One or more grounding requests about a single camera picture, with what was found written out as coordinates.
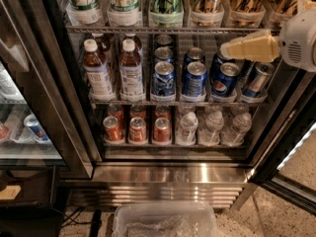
refrigerator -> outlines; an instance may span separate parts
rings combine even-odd
[[[189,0],[183,1],[185,9],[180,26],[153,27],[150,0],[140,0],[140,25],[114,26],[108,21],[109,1],[100,1],[102,24],[80,25],[72,21],[69,0],[1,0],[7,32],[14,35],[14,45],[19,46],[24,60],[21,66],[10,50],[1,53],[3,66],[24,96],[18,102],[4,99],[1,107],[11,110],[18,106],[27,114],[32,112],[51,140],[49,145],[19,144],[11,140],[0,144],[1,169],[17,179],[32,176],[34,172],[52,172],[56,175],[54,186],[69,191],[67,205],[73,206],[192,200],[207,201],[215,209],[222,209],[241,206],[258,185],[267,187],[276,175],[276,163],[287,156],[287,149],[278,148],[285,146],[291,126],[298,129],[296,141],[305,132],[301,129],[306,126],[305,119],[315,120],[313,112],[304,111],[313,106],[315,73],[289,66],[279,57],[272,62],[276,72],[262,103],[210,102],[209,86],[204,101],[184,102],[180,99],[179,78],[188,49],[197,46],[204,51],[209,72],[213,55],[223,43],[257,29],[193,27],[191,11],[186,9]],[[126,33],[137,34],[142,41],[144,98],[137,103],[123,98],[118,83],[115,99],[96,100],[83,69],[84,40],[90,39],[91,34],[114,36],[112,59],[114,72],[119,75],[120,42]],[[277,36],[279,30],[272,33]],[[175,141],[174,129],[171,144],[152,143],[153,113],[161,104],[150,96],[154,43],[158,35],[171,36],[175,44],[177,94],[175,100],[164,103],[171,108],[173,125],[177,107],[196,107],[199,114],[206,106],[224,110],[247,106],[252,127],[243,144],[203,146],[196,142],[182,146]],[[126,120],[132,105],[145,106],[148,143],[133,145],[127,140],[118,145],[107,143],[103,120],[109,104],[122,105]]]

beverage cooler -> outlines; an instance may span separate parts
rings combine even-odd
[[[175,1],[1,0],[0,74],[21,97],[1,84],[3,179],[52,172],[74,206],[193,200],[218,209],[272,183],[315,121],[315,73],[219,49],[258,29],[278,36],[295,10],[272,6],[283,0]]]

